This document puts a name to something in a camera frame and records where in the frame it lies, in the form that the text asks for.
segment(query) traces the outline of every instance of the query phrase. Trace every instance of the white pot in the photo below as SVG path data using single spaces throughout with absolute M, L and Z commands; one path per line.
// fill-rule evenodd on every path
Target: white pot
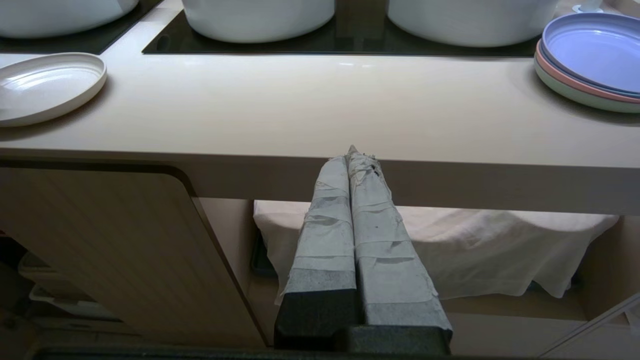
M 298 37 L 326 24 L 335 0 L 182 0 L 189 25 L 220 41 L 259 43 Z
M 389 19 L 428 40 L 470 47 L 532 39 L 553 19 L 559 0 L 389 0 Z
M 45 38 L 97 28 L 139 0 L 0 0 L 0 37 Z

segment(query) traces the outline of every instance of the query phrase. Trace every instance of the pink plate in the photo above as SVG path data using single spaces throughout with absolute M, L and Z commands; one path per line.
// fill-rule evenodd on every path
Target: pink plate
M 618 94 L 612 94 L 610 92 L 606 92 L 604 90 L 600 90 L 589 86 L 585 83 L 582 83 L 576 79 L 571 78 L 566 75 L 564 72 L 558 70 L 553 65 L 551 65 L 544 56 L 540 54 L 540 43 L 538 42 L 538 52 L 536 53 L 536 60 L 540 64 L 540 67 L 551 77 L 560 81 L 561 83 L 568 85 L 576 90 L 581 92 L 586 92 L 587 94 L 595 95 L 598 97 L 603 97 L 609 100 L 622 101 L 622 102 L 631 102 L 633 104 L 640 104 L 640 99 L 636 99 L 633 97 L 622 96 Z

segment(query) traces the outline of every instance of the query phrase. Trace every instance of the glass cooktop surface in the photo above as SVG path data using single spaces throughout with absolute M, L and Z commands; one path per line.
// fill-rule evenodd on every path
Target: glass cooktop surface
M 79 52 L 102 54 L 161 1 L 140 0 L 135 9 L 120 19 L 81 33 L 28 40 L 0 37 L 0 53 L 54 54 Z
M 265 44 L 231 44 L 204 37 L 189 27 L 180 12 L 143 53 L 531 57 L 538 40 L 489 49 L 445 45 L 398 28 L 386 16 L 385 0 L 338 0 L 335 17 L 327 25 L 298 38 Z

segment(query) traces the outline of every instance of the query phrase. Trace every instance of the stack of plates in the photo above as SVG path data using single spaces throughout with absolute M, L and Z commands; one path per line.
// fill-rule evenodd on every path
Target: stack of plates
M 573 101 L 640 113 L 640 19 L 610 13 L 560 17 L 545 29 L 535 63 L 540 79 Z

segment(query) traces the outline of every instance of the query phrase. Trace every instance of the countertop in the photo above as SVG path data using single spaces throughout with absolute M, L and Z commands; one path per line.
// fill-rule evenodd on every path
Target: countertop
M 181 8 L 166 0 L 100 56 L 109 79 L 92 102 L 45 124 L 0 129 L 0 156 L 293 167 L 354 144 L 392 171 L 411 161 L 487 171 L 581 167 L 584 176 L 616 169 L 605 172 L 607 186 L 617 184 L 614 174 L 640 177 L 640 117 L 563 99 L 536 77 L 530 58 L 143 55 Z M 0 66 L 30 57 L 0 54 Z M 640 212 L 613 203 L 552 207 Z

